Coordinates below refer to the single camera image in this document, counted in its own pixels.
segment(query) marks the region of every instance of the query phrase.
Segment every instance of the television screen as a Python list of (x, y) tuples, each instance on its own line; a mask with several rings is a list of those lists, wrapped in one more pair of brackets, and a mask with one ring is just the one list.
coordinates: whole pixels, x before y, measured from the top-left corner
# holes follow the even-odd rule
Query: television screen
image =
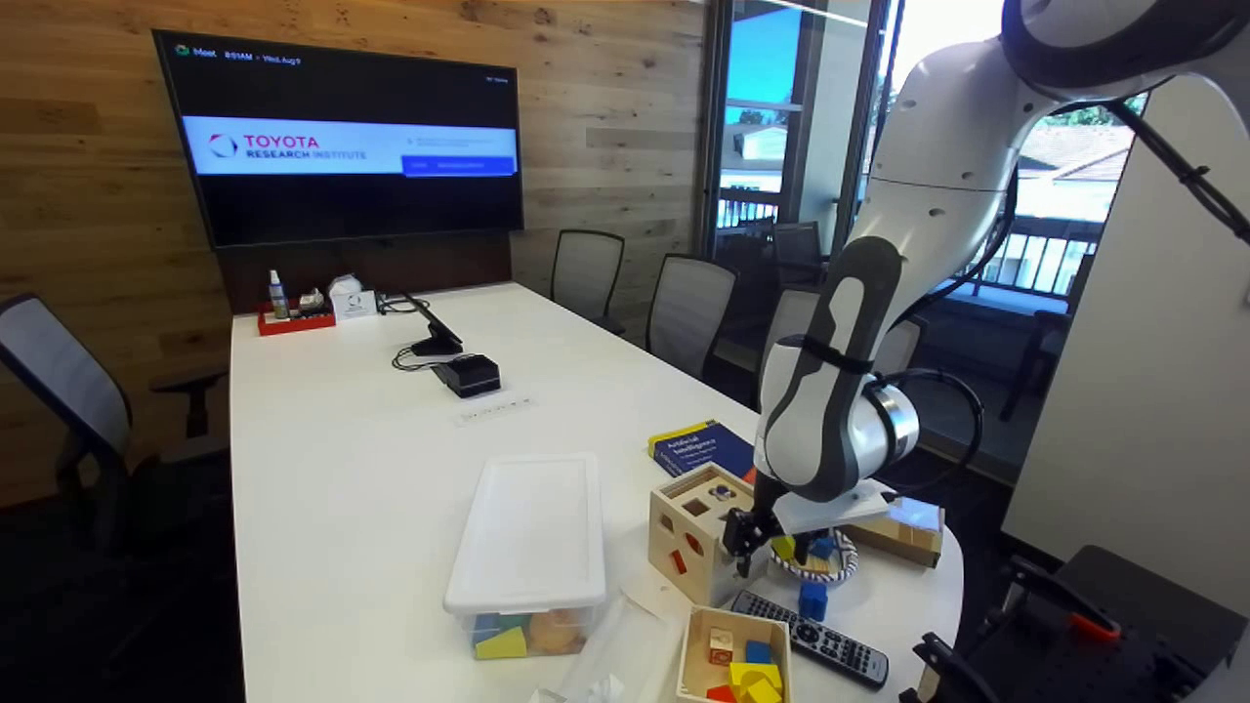
[(158, 30), (211, 247), (520, 232), (516, 70)]

